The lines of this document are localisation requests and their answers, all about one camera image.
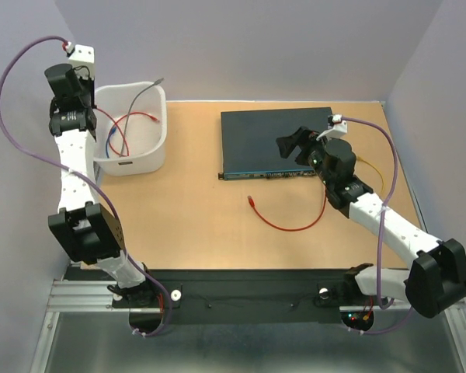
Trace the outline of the red patch cable long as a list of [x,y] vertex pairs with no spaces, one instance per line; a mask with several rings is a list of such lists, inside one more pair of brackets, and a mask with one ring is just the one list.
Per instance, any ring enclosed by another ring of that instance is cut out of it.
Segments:
[[[112,122],[112,127],[109,129],[108,135],[106,137],[106,142],[105,142],[105,153],[106,157],[109,158],[109,150],[113,152],[113,154],[118,155],[120,157],[127,157],[130,155],[128,150],[124,150],[125,146],[127,145],[127,139],[126,135],[123,133],[119,126],[119,122],[124,118],[121,117],[119,120],[115,120],[110,114],[108,114],[105,110],[102,110],[100,108],[96,109],[98,112],[102,113],[104,116],[106,116],[111,122]],[[118,132],[119,135],[121,136],[121,141],[122,141],[122,149],[117,151],[113,145],[111,144],[111,139],[115,135],[115,133]]]

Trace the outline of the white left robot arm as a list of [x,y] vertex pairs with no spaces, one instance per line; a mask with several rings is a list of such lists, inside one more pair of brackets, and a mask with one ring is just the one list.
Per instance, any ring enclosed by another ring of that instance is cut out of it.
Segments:
[[49,229],[71,261],[96,265],[116,281],[108,287],[116,307],[148,307],[158,289],[144,275],[145,265],[132,264],[121,223],[96,192],[93,81],[79,77],[70,64],[56,64],[44,74],[54,93],[49,128],[63,165],[61,198]]

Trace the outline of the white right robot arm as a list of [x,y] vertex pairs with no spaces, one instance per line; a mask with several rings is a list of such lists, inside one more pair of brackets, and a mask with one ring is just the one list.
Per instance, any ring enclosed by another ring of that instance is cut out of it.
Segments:
[[355,267],[342,284],[343,297],[359,303],[368,295],[408,302],[426,318],[433,318],[466,297],[466,253],[455,239],[443,241],[414,226],[390,209],[355,174],[356,154],[341,138],[341,130],[322,133],[306,127],[276,140],[280,156],[298,149],[295,162],[310,166],[325,186],[327,201],[349,220],[378,238],[405,263],[404,270],[380,263]]

